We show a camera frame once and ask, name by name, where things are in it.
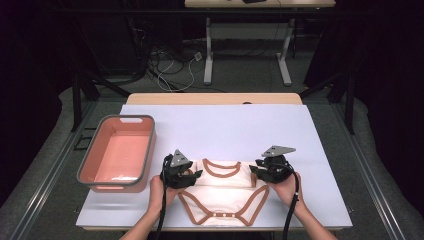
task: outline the pink tray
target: pink tray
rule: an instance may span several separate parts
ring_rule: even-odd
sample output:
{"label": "pink tray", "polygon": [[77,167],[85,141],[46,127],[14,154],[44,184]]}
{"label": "pink tray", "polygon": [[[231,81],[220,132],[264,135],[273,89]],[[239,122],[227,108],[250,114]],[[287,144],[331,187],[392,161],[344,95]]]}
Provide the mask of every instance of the pink tray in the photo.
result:
{"label": "pink tray", "polygon": [[78,171],[78,181],[96,192],[141,192],[146,187],[156,141],[148,115],[104,118]]}

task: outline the black cable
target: black cable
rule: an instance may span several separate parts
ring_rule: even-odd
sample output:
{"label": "black cable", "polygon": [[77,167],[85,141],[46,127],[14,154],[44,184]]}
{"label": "black cable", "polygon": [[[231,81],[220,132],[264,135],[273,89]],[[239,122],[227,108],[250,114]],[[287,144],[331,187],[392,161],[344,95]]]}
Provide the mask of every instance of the black cable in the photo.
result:
{"label": "black cable", "polygon": [[156,63],[156,70],[159,72],[159,73],[161,73],[161,74],[168,74],[168,75],[171,75],[171,74],[177,74],[177,73],[179,73],[179,72],[181,72],[181,70],[183,70],[184,69],[184,62],[183,61],[181,61],[181,60],[178,60],[178,59],[175,59],[174,57],[172,57],[172,60],[174,60],[174,61],[177,61],[177,62],[180,62],[181,63],[181,67],[178,69],[178,70],[176,70],[176,71],[174,71],[174,72],[164,72],[164,71],[161,71],[161,70],[159,70],[159,63],[160,63],[160,57],[158,57],[158,60],[157,60],[157,63]]}
{"label": "black cable", "polygon": [[156,229],[156,240],[159,239],[160,233],[162,231],[162,225],[163,225],[163,221],[165,219],[165,213],[166,213],[166,189],[168,188],[168,186],[166,184],[165,172],[168,166],[169,166],[168,161],[164,161],[162,165],[162,172],[161,172],[162,183],[163,183],[162,209],[160,210],[159,223]]}
{"label": "black cable", "polygon": [[296,203],[299,200],[299,178],[297,177],[296,172],[292,171],[292,173],[293,173],[294,179],[296,181],[296,190],[294,192],[293,199],[292,199],[292,202],[290,204],[289,212],[287,213],[286,224],[284,225],[284,230],[283,230],[283,238],[282,238],[283,240],[287,240],[287,234],[289,232],[289,226],[290,226],[291,218],[293,216],[294,208],[296,207]]}
{"label": "black cable", "polygon": [[160,82],[162,82],[163,84],[167,84],[167,85],[169,85],[169,88],[171,88],[172,90],[174,90],[174,92],[184,92],[184,91],[182,91],[182,90],[179,90],[177,87],[175,87],[174,85],[172,85],[172,84],[170,84],[169,83],[169,81],[166,81],[165,82],[165,80],[163,80],[163,78],[162,77],[160,77],[155,71],[153,71],[153,70],[151,70],[151,69],[149,69],[149,72],[151,73],[151,74],[153,74],[153,76],[155,76],[157,79],[159,79],[159,81]]}

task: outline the desk leg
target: desk leg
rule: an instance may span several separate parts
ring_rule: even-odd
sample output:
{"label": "desk leg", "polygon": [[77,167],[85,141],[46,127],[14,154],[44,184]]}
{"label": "desk leg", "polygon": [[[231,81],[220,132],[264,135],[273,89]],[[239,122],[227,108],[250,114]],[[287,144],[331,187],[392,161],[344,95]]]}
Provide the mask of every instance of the desk leg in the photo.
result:
{"label": "desk leg", "polygon": [[289,23],[287,24],[287,30],[284,36],[282,52],[277,53],[277,60],[278,60],[278,65],[280,66],[281,77],[283,78],[284,86],[287,86],[287,87],[292,85],[289,70],[287,69],[287,65],[286,65],[286,56],[287,56],[287,50],[290,44],[291,35],[293,32],[293,24],[294,24],[294,19],[291,19]]}
{"label": "desk leg", "polygon": [[213,63],[213,53],[212,53],[212,40],[211,40],[211,19],[206,18],[206,64],[205,64],[205,76],[203,78],[203,83],[205,85],[212,84],[212,63]]}

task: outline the floor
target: floor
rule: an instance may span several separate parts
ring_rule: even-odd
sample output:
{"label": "floor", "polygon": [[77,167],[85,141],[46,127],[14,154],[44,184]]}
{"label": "floor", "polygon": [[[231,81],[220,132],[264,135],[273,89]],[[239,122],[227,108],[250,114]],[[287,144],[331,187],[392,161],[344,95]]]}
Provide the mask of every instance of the floor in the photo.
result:
{"label": "floor", "polygon": [[[150,73],[126,84],[122,83],[127,79],[119,77],[110,78],[110,81],[130,92],[168,92],[169,85],[173,85],[186,92],[300,93],[305,89],[303,79],[317,43],[315,38],[298,39],[296,57],[287,58],[293,81],[290,87],[283,85],[275,61],[281,44],[278,41],[216,42],[210,86],[202,83],[205,48],[201,40],[187,41],[185,53],[178,56],[179,60],[166,48],[154,52],[156,56],[152,56],[151,66],[168,85],[160,83]],[[203,59],[190,63],[196,52],[203,53]],[[72,91],[68,89],[61,94],[63,109],[56,128],[0,210],[0,239],[118,239],[122,234],[86,231],[75,226],[78,210],[88,191],[76,181],[75,173],[84,150],[75,150],[75,145],[86,144],[78,143],[81,135],[92,134],[90,128],[97,127],[102,117],[119,113],[126,100],[108,88],[100,85],[97,88],[102,97],[97,102],[83,99],[84,120],[75,132],[70,131],[73,126]],[[354,225],[334,232],[335,235],[339,239],[422,239],[423,219],[405,201],[375,152],[366,107],[355,100],[355,135],[351,135],[343,125],[343,100],[340,104],[329,104],[325,98],[329,90],[331,86],[303,101],[316,123]],[[289,234],[289,239],[308,238],[304,232],[296,231]]]}

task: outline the hand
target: hand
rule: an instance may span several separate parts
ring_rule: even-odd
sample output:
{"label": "hand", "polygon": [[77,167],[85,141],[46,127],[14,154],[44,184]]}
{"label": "hand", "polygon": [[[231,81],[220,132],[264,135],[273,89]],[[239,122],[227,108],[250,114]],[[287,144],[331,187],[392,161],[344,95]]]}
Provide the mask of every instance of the hand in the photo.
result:
{"label": "hand", "polygon": [[[167,188],[166,190],[166,206],[169,206],[174,200],[175,196],[184,189]],[[150,196],[149,207],[147,211],[158,214],[162,209],[163,198],[163,182],[159,175],[153,176],[150,180]]]}
{"label": "hand", "polygon": [[[300,179],[300,174],[296,172],[297,178],[299,179],[299,202],[301,204],[304,204],[303,201],[303,194],[302,194],[302,184]],[[277,192],[278,197],[281,199],[281,201],[290,207],[291,202],[293,200],[293,196],[296,190],[296,180],[294,175],[290,175],[286,180],[280,182],[280,183],[267,183],[268,186],[273,188],[275,192]]]}

